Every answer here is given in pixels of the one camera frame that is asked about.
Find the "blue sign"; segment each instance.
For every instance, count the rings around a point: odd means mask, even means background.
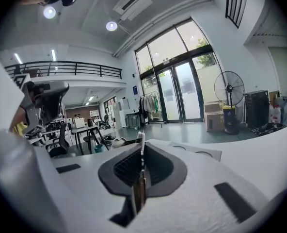
[[[137,86],[133,87],[133,92],[134,92],[134,95],[138,95]]]

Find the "clothing rack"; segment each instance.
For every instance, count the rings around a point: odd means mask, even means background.
[[[157,99],[158,99],[158,101],[159,101],[159,107],[160,107],[160,112],[162,111],[162,109],[161,109],[161,103],[160,103],[160,99],[159,99],[159,93],[157,92],[157,91],[153,91],[153,92],[150,92],[150,93],[147,93],[147,94],[145,94],[145,95],[141,95],[140,96],[140,98],[139,98],[139,100],[141,99],[141,98],[144,98],[144,97],[147,97],[148,95],[156,95],[157,96]],[[163,128],[163,124],[164,124],[164,121],[159,121],[160,123],[161,123],[161,128]]]

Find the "air conditioner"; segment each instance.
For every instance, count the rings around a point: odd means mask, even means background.
[[[122,15],[120,18],[122,21],[126,19],[132,21],[152,3],[152,0],[120,0],[113,10]]]

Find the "yellow shirt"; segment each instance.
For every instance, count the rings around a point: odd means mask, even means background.
[[[13,128],[13,133],[23,136],[23,130],[25,128],[27,128],[27,126],[23,122],[20,122]]]

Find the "ceiling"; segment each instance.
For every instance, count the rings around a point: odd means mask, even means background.
[[[151,18],[185,0],[152,0],[152,4],[133,20],[120,22],[122,27],[114,32],[106,29],[109,21],[120,21],[121,15],[114,11],[120,0],[77,0],[74,5],[62,7],[53,4],[57,15],[53,19],[43,16],[40,5],[15,5],[0,27],[0,51],[11,46],[33,44],[90,45],[114,53],[132,34]],[[15,40],[9,34],[21,34]]]
[[[278,5],[267,0],[267,10],[262,16],[261,23],[254,33],[254,36],[284,36],[287,37],[287,19]]]
[[[113,90],[109,87],[70,87],[62,102],[66,107],[83,106],[93,96],[91,103],[98,103]]]

